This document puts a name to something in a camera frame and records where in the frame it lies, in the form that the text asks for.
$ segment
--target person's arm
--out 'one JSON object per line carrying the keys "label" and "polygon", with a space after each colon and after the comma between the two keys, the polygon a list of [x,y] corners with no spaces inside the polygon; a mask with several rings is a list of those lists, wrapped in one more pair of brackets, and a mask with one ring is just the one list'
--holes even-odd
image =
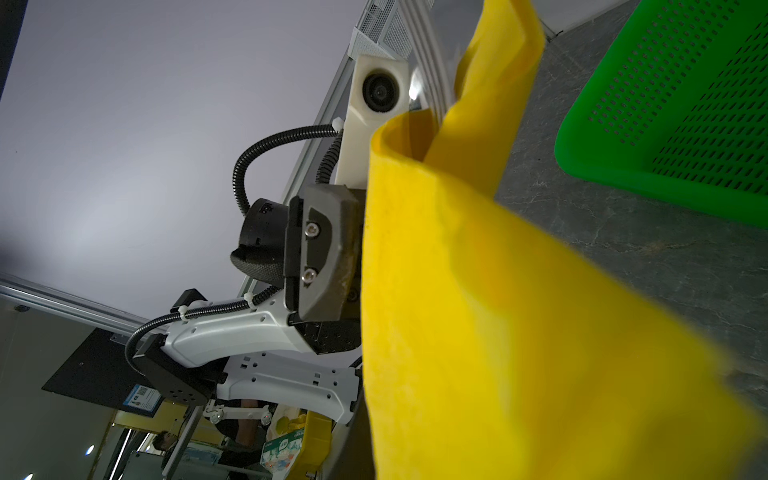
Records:
{"label": "person's arm", "polygon": [[[259,408],[259,401],[243,399],[240,401],[240,406],[245,409],[257,409]],[[259,424],[260,420],[237,420],[237,437],[235,442],[248,447],[253,446],[253,443],[256,441]]]}

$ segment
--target green plastic basket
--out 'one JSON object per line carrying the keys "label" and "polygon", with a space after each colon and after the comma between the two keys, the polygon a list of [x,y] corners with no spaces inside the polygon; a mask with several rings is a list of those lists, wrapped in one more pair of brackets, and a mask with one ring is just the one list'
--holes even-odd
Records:
{"label": "green plastic basket", "polygon": [[644,0],[555,156],[575,177],[768,227],[768,0]]}

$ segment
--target yellow fabric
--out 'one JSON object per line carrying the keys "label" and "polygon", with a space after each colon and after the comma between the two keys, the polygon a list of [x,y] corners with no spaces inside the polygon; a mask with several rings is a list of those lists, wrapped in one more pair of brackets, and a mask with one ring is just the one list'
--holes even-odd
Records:
{"label": "yellow fabric", "polygon": [[419,112],[372,139],[378,478],[729,478],[761,425],[720,354],[492,201],[542,49],[527,2],[486,0],[440,131]]}

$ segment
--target sticker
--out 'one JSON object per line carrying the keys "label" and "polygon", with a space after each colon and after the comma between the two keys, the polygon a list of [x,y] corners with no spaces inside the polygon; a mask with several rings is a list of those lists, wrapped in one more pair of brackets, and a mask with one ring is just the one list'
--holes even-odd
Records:
{"label": "sticker", "polygon": [[160,401],[161,395],[155,389],[148,386],[136,385],[123,405],[134,407],[135,409],[147,410],[153,412],[154,407]]}

